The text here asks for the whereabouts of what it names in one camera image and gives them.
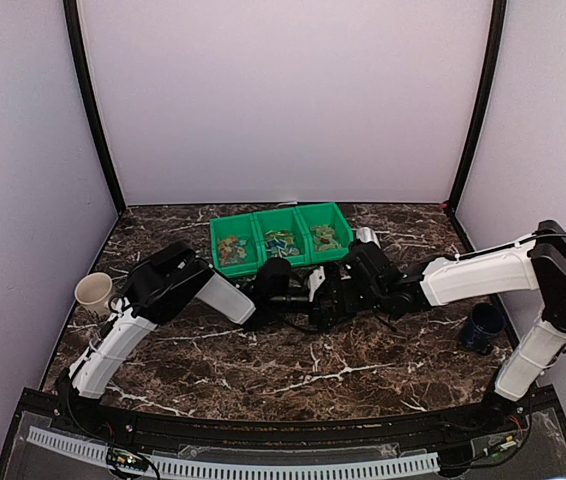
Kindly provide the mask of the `metal scoop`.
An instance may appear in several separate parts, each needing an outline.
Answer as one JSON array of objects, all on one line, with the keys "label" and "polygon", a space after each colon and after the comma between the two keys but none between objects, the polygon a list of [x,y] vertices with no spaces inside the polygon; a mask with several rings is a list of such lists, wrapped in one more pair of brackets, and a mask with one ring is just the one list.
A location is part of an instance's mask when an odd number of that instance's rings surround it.
[{"label": "metal scoop", "polygon": [[361,243],[374,243],[380,246],[376,232],[370,227],[360,227],[355,232],[355,238]]}]

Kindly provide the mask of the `green three-compartment bin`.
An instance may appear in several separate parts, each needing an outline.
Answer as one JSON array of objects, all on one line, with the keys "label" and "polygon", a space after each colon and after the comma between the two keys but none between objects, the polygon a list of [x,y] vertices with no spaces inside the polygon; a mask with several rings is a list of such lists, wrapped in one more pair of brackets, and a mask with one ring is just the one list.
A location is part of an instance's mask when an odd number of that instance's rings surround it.
[{"label": "green three-compartment bin", "polygon": [[214,266],[229,278],[254,275],[274,258],[294,268],[337,261],[354,241],[335,203],[216,218],[210,222],[210,235]]}]

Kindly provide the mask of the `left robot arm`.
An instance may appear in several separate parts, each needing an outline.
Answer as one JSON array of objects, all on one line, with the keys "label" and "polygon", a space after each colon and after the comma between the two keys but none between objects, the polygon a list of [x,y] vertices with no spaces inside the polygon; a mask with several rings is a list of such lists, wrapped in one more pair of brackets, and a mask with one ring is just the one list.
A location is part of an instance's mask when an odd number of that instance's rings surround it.
[{"label": "left robot arm", "polygon": [[97,338],[58,377],[56,388],[66,398],[64,417],[83,436],[104,427],[98,401],[114,373],[136,346],[159,326],[174,320],[198,300],[240,328],[253,331],[287,313],[302,313],[309,333],[334,325],[341,300],[340,267],[328,262],[298,279],[289,261],[271,258],[245,286],[231,282],[187,243],[178,241],[137,264],[120,296],[105,299],[110,316]]}]

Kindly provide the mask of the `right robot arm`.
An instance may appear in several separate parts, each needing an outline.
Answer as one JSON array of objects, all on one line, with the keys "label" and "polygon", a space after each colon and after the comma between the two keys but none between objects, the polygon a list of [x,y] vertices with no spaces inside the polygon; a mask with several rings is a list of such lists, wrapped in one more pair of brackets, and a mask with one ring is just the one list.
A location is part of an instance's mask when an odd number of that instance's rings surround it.
[{"label": "right robot arm", "polygon": [[470,298],[537,291],[542,308],[500,368],[491,396],[473,413],[484,434],[497,432],[566,348],[566,231],[554,220],[509,243],[434,257],[400,270],[374,242],[354,242],[342,266],[359,294],[392,318]]}]

